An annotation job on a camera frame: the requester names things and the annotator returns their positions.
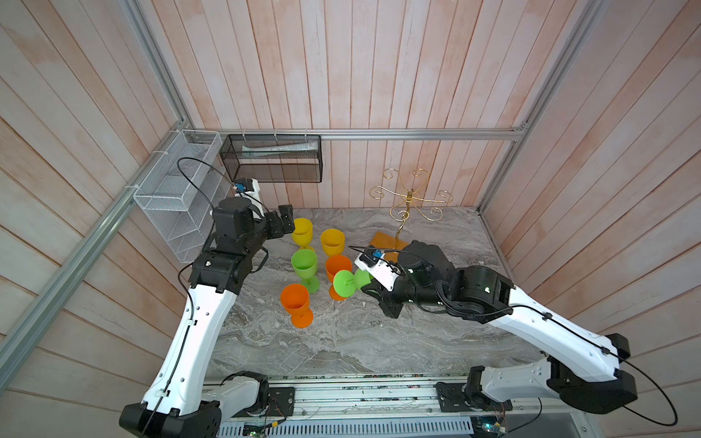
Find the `yellow wine glass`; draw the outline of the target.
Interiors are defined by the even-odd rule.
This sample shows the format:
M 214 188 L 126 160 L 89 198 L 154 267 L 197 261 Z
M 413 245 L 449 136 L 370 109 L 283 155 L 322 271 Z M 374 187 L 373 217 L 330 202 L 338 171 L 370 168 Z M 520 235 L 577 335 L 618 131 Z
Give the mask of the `yellow wine glass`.
M 345 234 L 338 229 L 330 228 L 319 237 L 322 250 L 328 257 L 341 255 L 345 248 Z
M 300 249 L 310 249 L 313 239 L 313 224 L 310 219 L 297 218 L 294 220 L 295 230 L 292 239 Z

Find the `green wine glass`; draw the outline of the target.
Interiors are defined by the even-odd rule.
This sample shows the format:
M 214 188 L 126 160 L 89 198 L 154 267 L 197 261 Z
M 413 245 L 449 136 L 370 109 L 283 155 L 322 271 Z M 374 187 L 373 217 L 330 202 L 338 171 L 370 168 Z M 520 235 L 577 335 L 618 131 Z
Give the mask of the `green wine glass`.
M 319 290 L 318 258 L 316 253 L 310 249 L 300 249 L 291 258 L 292 267 L 300 279 L 300 284 L 304 286 L 310 294 L 315 294 Z
M 358 270 L 355 273 L 349 270 L 341 270 L 334 276 L 332 286 L 339 297 L 348 299 L 356 291 L 369 285 L 373 279 L 372 275 L 364 270 Z

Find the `orange wooden rack base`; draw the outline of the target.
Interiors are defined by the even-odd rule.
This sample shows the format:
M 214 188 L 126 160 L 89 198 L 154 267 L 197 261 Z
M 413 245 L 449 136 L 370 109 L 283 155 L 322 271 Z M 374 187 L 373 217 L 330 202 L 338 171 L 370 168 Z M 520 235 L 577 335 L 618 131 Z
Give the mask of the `orange wooden rack base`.
M 394 253 L 394 250 L 404 250 L 409 243 L 398 239 L 395 235 L 387 235 L 383 232 L 377 232 L 370 242 L 371 246 L 386 250 L 385 259 L 389 262 L 396 262 L 399 254 Z

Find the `orange wine glass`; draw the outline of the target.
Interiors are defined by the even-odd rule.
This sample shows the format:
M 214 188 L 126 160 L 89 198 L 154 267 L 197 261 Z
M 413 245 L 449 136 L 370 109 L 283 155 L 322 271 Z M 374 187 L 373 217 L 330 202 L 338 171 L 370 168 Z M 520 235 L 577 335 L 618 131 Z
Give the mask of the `orange wine glass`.
M 344 301 L 345 297 L 341 297 L 335 290 L 333 286 L 333 281 L 334 277 L 336 274 L 339 272 L 345 270 L 345 271 L 352 271 L 353 269 L 353 264 L 348 257 L 345 257 L 345 255 L 333 255 L 330 257 L 325 265 L 326 268 L 326 274 L 328 277 L 328 280 L 330 281 L 330 296 L 336 300 L 336 301 Z
M 290 314 L 292 325 L 298 329 L 308 328 L 313 322 L 313 312 L 310 309 L 310 293 L 301 284 L 292 284 L 284 288 L 280 294 L 280 302 L 284 310 Z

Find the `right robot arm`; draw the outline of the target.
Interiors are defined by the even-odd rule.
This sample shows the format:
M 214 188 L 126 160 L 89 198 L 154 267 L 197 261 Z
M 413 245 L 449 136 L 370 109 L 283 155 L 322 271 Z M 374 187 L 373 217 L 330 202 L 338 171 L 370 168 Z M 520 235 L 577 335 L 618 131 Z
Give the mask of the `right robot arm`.
M 361 292 L 375 297 L 385 316 L 398 318 L 412 302 L 434 314 L 505 330 L 544 355 L 525 365 L 472 367 L 454 398 L 462 407 L 491 411 L 514 399 L 551 398 L 589 414 L 609 414 L 637 400 L 635 377 L 621 368 L 631 355 L 626 337 L 589 332 L 492 268 L 457 268 L 438 246 L 413 241 L 397 255 L 392 262 L 370 246 L 354 261 L 371 277 Z

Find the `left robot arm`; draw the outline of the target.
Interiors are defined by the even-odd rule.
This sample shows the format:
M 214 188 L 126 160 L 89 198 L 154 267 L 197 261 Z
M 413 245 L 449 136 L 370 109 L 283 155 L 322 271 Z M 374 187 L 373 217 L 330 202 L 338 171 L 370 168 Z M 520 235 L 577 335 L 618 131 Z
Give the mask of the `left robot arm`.
M 204 392 L 206 369 L 219 332 L 253 258 L 271 239 L 295 230 L 289 204 L 260 213 L 252 197 L 226 198 L 213 210 L 214 229 L 195 259 L 184 314 L 167 356 L 142 401 L 124 407 L 119 425 L 137 437 L 214 437 L 235 414 L 264 415 L 268 379 L 235 372 Z

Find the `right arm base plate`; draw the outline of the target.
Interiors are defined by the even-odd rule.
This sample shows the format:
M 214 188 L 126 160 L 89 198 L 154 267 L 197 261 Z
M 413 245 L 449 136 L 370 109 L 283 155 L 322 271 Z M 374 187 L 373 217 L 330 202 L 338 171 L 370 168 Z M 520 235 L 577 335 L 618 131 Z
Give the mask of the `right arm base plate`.
M 478 383 L 438 381 L 434 388 L 436 388 L 441 412 L 508 412 L 513 410 L 511 401 L 501 403 L 485 396 Z

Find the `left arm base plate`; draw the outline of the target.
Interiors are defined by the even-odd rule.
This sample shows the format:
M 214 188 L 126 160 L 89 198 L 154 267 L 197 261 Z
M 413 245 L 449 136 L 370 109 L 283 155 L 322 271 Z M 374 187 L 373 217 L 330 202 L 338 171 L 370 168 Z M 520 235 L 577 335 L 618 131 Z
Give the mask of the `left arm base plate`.
M 290 417 L 294 413 L 296 389 L 292 386 L 272 387 L 261 407 L 241 410 L 234 418 L 262 418 L 264 416 Z

